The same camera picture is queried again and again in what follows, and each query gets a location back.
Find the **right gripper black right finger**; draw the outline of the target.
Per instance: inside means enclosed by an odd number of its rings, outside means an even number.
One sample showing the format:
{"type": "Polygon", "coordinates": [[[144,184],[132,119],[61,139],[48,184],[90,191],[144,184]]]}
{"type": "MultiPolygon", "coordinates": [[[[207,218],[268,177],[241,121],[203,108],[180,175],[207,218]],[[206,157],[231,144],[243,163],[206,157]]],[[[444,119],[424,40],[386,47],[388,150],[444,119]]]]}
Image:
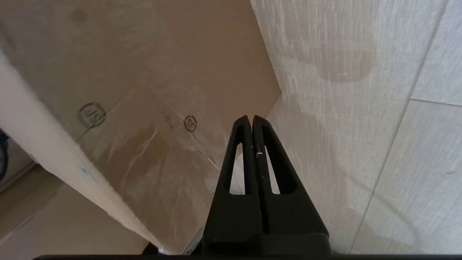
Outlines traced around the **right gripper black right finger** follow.
{"type": "Polygon", "coordinates": [[[301,183],[272,125],[253,119],[263,234],[266,255],[330,255],[329,233],[301,183]]]}

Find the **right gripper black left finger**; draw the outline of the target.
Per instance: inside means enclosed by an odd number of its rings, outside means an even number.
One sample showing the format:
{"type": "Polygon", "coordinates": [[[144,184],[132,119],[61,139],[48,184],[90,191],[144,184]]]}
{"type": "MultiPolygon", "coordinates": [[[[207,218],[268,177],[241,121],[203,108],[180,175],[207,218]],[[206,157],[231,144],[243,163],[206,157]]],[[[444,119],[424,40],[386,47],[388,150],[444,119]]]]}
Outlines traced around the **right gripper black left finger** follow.
{"type": "Polygon", "coordinates": [[[202,237],[204,255],[246,255],[247,242],[263,233],[252,128],[247,116],[235,121],[202,237]],[[231,194],[238,145],[244,158],[243,195],[231,194]]]}

